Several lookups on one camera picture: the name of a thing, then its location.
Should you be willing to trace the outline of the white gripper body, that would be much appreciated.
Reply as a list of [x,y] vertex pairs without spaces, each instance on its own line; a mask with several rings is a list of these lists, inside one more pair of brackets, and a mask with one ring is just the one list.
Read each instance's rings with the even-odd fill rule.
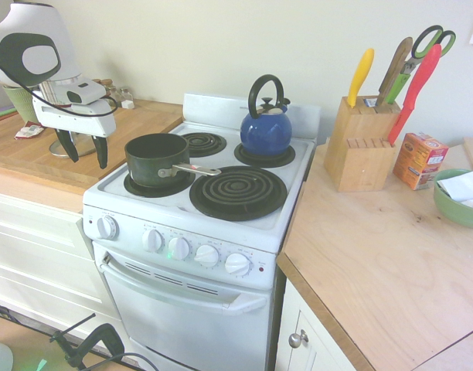
[[116,130],[111,106],[105,99],[99,99],[87,105],[72,104],[66,109],[73,114],[57,110],[36,97],[32,98],[32,103],[39,123],[48,128],[102,138],[108,137]]

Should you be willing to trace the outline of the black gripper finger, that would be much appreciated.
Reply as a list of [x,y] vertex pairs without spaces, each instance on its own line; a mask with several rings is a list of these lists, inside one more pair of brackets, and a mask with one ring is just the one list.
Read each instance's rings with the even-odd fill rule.
[[107,139],[103,137],[92,136],[92,140],[96,149],[98,164],[101,169],[105,169],[107,167],[108,159]]
[[75,144],[72,141],[71,132],[70,131],[65,131],[63,129],[56,129],[55,132],[56,132],[56,136],[58,138],[58,141],[62,145],[62,147],[65,150],[68,157],[73,162],[78,162],[79,161],[79,155],[78,155],[77,149],[75,147]]

